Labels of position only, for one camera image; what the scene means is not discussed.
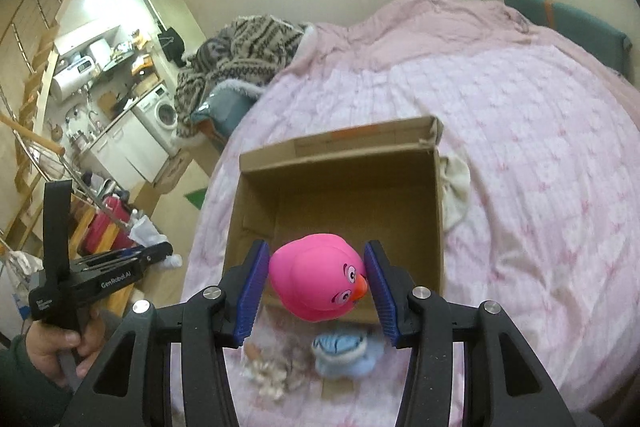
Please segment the person's left hand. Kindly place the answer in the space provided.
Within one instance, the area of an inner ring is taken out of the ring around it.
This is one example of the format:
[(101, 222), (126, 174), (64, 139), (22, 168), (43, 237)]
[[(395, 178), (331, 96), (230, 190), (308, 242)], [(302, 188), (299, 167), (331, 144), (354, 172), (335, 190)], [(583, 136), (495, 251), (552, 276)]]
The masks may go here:
[(76, 366), (76, 376), (84, 378), (105, 345), (106, 326), (101, 317), (101, 310), (93, 307), (89, 317), (90, 320), (82, 334), (41, 321), (35, 321), (29, 327), (25, 340), (29, 360), (35, 369), (58, 387), (68, 386), (68, 378), (58, 361), (60, 352), (77, 352), (80, 362)]

